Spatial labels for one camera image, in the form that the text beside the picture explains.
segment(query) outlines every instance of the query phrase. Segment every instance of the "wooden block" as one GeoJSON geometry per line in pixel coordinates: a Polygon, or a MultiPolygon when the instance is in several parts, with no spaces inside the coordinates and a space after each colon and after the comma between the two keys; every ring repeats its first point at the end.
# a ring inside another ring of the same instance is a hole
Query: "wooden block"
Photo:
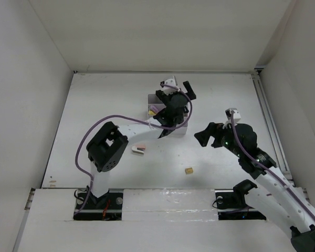
{"type": "Polygon", "coordinates": [[[193,172],[194,170],[191,167],[185,169],[185,174],[192,174],[193,172]]]}

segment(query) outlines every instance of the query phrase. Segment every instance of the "small tan block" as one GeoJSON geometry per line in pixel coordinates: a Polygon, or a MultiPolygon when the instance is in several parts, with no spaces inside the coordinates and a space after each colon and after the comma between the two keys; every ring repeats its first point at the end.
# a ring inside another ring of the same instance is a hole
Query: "small tan block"
{"type": "Polygon", "coordinates": [[[185,174],[192,174],[193,172],[194,170],[191,167],[185,169],[185,174]]]}

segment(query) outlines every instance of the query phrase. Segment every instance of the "white wall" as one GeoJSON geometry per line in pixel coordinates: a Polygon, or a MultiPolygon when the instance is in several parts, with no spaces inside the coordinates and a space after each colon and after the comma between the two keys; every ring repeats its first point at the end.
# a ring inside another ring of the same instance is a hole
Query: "white wall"
{"type": "Polygon", "coordinates": [[[72,70],[250,71],[291,0],[30,0],[72,70]]]}
{"type": "Polygon", "coordinates": [[[315,205],[315,0],[297,1],[261,78],[293,178],[315,205]]]}
{"type": "Polygon", "coordinates": [[[72,73],[27,0],[0,0],[0,187],[38,187],[72,73]]]}

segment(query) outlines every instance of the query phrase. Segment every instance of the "yellow object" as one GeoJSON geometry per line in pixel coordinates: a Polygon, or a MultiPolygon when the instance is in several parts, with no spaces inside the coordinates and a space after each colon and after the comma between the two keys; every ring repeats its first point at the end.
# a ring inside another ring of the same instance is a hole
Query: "yellow object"
{"type": "Polygon", "coordinates": [[[194,170],[191,167],[185,169],[185,174],[192,174],[193,172],[194,170]]]}
{"type": "Polygon", "coordinates": [[[155,116],[156,115],[152,110],[149,110],[148,114],[151,115],[151,116],[155,116]]]}

